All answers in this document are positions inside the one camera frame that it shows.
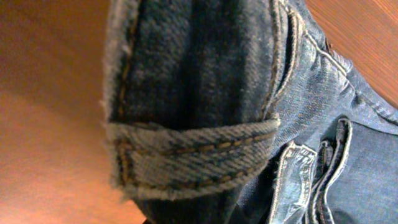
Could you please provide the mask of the blue denim jeans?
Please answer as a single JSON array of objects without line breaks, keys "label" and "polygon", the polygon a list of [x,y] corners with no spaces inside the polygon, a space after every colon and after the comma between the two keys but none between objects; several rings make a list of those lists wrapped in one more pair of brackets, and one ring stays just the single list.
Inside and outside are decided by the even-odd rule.
[{"label": "blue denim jeans", "polygon": [[303,1],[114,0],[104,73],[147,223],[397,222],[397,110]]}]

